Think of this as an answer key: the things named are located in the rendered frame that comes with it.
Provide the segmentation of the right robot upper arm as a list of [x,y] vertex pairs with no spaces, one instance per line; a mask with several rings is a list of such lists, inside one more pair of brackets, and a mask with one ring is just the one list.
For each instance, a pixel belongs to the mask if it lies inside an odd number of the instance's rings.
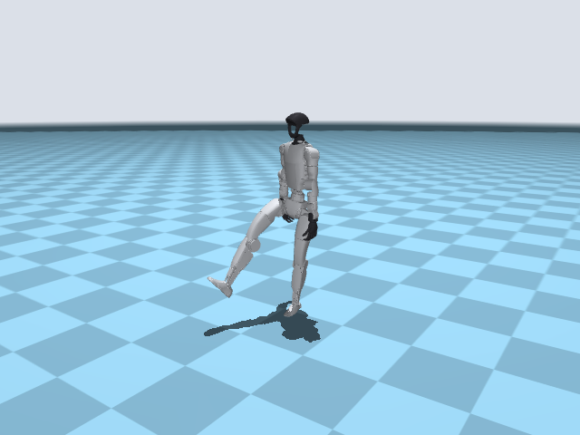
[[280,179],[282,179],[282,180],[286,180],[285,179],[285,164],[284,164],[284,146],[285,146],[285,143],[284,144],[281,144],[280,147],[279,147],[279,151],[280,151],[280,154],[281,154],[281,165],[282,165],[283,168],[280,169],[278,171],[278,174],[277,174],[278,177]]

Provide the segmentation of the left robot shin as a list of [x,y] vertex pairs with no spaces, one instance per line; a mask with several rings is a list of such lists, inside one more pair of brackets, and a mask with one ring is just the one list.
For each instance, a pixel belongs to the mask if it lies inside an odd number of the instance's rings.
[[298,304],[299,304],[300,294],[301,294],[302,288],[305,284],[307,266],[308,266],[308,260],[306,259],[304,261],[304,266],[301,269],[300,269],[299,265],[295,265],[295,268],[293,270],[293,274],[292,274],[292,289],[293,289],[292,305],[295,304],[295,306],[298,306]]

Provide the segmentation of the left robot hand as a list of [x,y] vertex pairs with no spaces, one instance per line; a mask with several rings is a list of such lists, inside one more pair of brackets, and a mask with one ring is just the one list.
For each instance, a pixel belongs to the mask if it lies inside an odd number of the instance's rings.
[[306,240],[308,241],[308,240],[316,237],[316,235],[317,235],[317,224],[316,224],[316,222],[318,221],[318,218],[313,220],[313,214],[312,213],[309,213],[308,214],[308,221],[310,222],[309,225],[308,225],[308,229],[303,234],[303,237],[304,237],[308,233],[307,238],[304,238],[305,241]]

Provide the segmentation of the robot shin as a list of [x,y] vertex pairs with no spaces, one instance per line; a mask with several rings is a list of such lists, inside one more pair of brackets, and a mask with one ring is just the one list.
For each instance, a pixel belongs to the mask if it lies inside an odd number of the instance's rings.
[[302,288],[305,284],[307,266],[308,266],[308,260],[306,259],[304,261],[304,266],[301,269],[300,269],[299,265],[295,265],[295,268],[293,270],[293,274],[292,274],[292,289],[293,289],[292,305],[295,304],[295,306],[298,306],[298,304],[299,304],[300,294],[301,294]]
[[228,288],[233,284],[238,274],[247,266],[247,264],[253,258],[253,254],[247,249],[246,243],[247,237],[243,239],[233,257],[231,266],[224,280],[224,281],[227,280],[226,285]]

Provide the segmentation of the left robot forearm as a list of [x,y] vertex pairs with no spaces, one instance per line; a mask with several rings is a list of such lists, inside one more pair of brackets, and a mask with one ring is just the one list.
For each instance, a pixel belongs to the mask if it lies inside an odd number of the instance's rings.
[[318,214],[318,207],[317,207],[317,197],[318,197],[318,185],[317,185],[317,181],[313,180],[311,183],[311,187],[312,187],[312,191],[308,191],[307,193],[307,197],[308,197],[308,201],[307,201],[307,210],[308,210],[308,214],[312,213],[313,214],[313,220],[317,219],[319,217]]

